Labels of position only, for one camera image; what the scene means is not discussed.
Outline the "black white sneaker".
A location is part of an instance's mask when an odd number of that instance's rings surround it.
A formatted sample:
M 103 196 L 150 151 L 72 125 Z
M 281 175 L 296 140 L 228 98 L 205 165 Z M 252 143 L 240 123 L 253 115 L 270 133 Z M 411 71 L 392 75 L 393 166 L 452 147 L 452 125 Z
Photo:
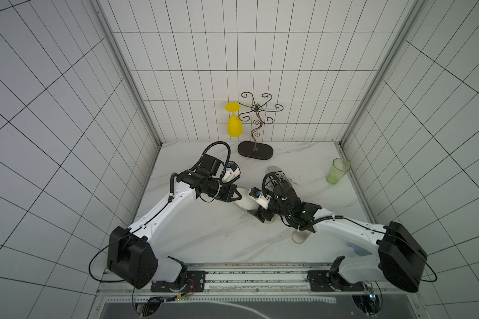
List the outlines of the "black white sneaker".
M 282 169 L 280 167 L 270 166 L 270 167 L 267 168 L 266 173 L 267 174 L 270 174 L 270 173 L 275 174 L 281 182 L 287 183 L 290 187 L 294 186 L 293 181 L 291 180 L 291 178 L 287 177 L 287 175 L 282 171 Z

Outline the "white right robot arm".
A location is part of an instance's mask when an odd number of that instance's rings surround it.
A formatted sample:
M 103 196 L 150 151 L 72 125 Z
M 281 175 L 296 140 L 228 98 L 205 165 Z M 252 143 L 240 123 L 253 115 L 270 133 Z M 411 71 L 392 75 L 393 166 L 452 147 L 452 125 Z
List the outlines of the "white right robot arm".
M 372 224 L 337 215 L 303 202 L 292 187 L 283 184 L 262 190 L 254 187 L 249 196 L 258 204 L 261 221 L 277 215 L 298 232 L 331 235 L 360 248 L 361 255 L 334 260 L 325 275 L 332 290 L 384 281 L 405 292 L 418 292 L 427 254 L 400 223 Z

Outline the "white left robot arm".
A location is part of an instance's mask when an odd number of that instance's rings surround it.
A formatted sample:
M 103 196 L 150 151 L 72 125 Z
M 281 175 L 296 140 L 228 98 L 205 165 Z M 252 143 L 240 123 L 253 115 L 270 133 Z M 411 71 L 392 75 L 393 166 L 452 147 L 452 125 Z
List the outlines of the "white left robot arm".
M 189 170 L 173 173 L 170 191 L 158 204 L 129 227 L 117 227 L 110 234 L 106 268 L 136 289 L 153 281 L 181 287 L 186 265 L 158 252 L 157 239 L 175 216 L 202 194 L 212 201 L 242 199 L 234 183 L 240 174 L 235 162 L 209 155 L 203 155 Z

